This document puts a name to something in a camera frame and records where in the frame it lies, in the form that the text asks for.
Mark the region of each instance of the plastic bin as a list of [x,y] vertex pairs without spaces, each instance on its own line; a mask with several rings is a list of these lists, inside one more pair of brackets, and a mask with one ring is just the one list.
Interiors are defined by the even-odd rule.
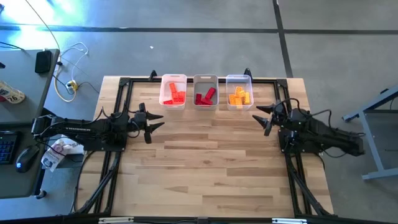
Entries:
[[[181,105],[166,105],[164,102],[173,100],[170,84],[174,83],[177,91],[184,91],[184,102]],[[159,103],[167,110],[184,110],[187,101],[187,76],[184,74],[165,74],[160,84]]]
[[[242,87],[243,91],[249,93],[250,102],[248,104],[244,103],[244,98],[242,105],[231,104],[229,100],[230,95],[235,95],[236,87]],[[227,75],[226,77],[226,98],[227,107],[230,111],[245,111],[248,110],[253,105],[253,90],[251,86],[251,78],[249,75]]]
[[[204,98],[210,88],[215,88],[216,92],[211,97],[212,105],[197,105],[196,96],[197,93],[201,94]],[[193,76],[193,106],[196,110],[215,110],[217,109],[219,101],[218,91],[218,77],[216,75],[195,75]]]

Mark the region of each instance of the red block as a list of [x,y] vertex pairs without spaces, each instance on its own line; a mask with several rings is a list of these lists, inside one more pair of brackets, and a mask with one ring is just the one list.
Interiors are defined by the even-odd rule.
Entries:
[[184,103],[184,99],[183,98],[173,98],[173,104],[181,105],[183,103]]
[[195,98],[195,104],[201,105],[201,94],[197,93],[197,97]]
[[178,97],[185,99],[185,91],[178,91]]
[[175,87],[175,84],[174,84],[174,83],[170,83],[169,86],[170,86],[170,91],[171,91],[172,93],[177,92],[177,88]]
[[216,89],[213,88],[213,87],[211,87],[211,88],[209,89],[209,91],[207,92],[205,98],[206,98],[207,100],[210,100],[211,97],[213,97],[213,95],[214,95],[215,93],[216,93]]
[[204,105],[213,105],[213,102],[211,100],[207,100],[206,98],[201,99],[201,102]]
[[172,100],[163,101],[163,104],[165,104],[165,105],[172,105],[172,104],[173,104],[173,101],[172,101]]
[[178,92],[172,93],[172,98],[179,98],[180,95]]

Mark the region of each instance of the gray floor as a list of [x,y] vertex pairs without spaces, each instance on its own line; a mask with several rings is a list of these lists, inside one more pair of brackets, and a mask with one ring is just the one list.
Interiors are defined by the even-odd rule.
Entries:
[[[271,0],[251,1],[32,1],[52,25],[85,27],[196,27],[275,29]],[[24,1],[6,1],[0,22],[40,24]],[[286,29],[396,29],[398,2],[392,0],[279,0]],[[48,32],[32,26],[0,32],[0,40],[27,49],[56,47]],[[278,34],[199,34],[139,32],[54,32],[61,49],[82,41],[90,49],[75,70],[78,82],[100,88],[104,75],[241,73],[286,77]],[[312,111],[332,109],[332,125],[360,131],[358,121],[340,118],[380,91],[398,84],[398,35],[286,35],[293,76],[304,78]],[[73,63],[80,52],[64,55]],[[72,66],[61,74],[69,81]],[[50,87],[46,107],[60,116],[91,119],[98,94],[82,86],[72,103]],[[335,213],[342,217],[398,222],[398,177],[362,181],[376,170],[370,153],[331,159],[324,156]],[[40,217],[69,212],[76,169],[47,172],[42,199],[1,200],[0,219]]]

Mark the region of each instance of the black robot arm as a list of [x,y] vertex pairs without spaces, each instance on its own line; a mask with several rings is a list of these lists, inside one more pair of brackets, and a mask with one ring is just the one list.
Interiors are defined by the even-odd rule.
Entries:
[[[45,115],[33,120],[32,135],[36,140],[43,140],[57,134],[84,145],[86,151],[122,151],[126,146],[129,133],[144,131],[145,142],[152,142],[150,134],[164,123],[148,125],[147,120],[163,118],[161,115],[146,111],[145,104],[139,105],[139,110],[133,112],[130,119],[128,110],[106,115],[103,109],[94,121],[60,118],[54,115]],[[101,114],[106,118],[99,119]]]
[[315,119],[312,114],[302,109],[287,112],[283,102],[270,106],[257,106],[266,113],[272,113],[270,120],[253,115],[265,129],[268,136],[273,125],[281,127],[279,131],[300,152],[323,152],[331,147],[340,148],[352,156],[364,154],[360,135],[335,129]]

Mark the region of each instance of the wooden table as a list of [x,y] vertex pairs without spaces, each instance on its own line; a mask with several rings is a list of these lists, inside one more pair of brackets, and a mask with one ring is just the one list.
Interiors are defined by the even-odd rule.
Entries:
[[[104,77],[95,117],[101,108],[113,112],[120,77]],[[290,97],[309,109],[304,82],[288,78]],[[269,137],[252,114],[269,116],[255,105],[275,102],[269,84],[253,84],[249,111],[228,111],[225,84],[220,83],[216,111],[193,108],[193,85],[188,84],[183,111],[159,105],[160,83],[135,83],[129,110],[144,102],[162,114],[165,124],[146,144],[141,134],[129,139],[116,184],[112,215],[163,217],[292,217],[292,200],[284,156],[274,127]],[[81,175],[78,207],[98,186],[103,152],[87,161]],[[307,185],[324,208],[333,212],[321,160],[303,155]],[[108,197],[105,191],[104,201]],[[303,210],[302,194],[298,199]]]

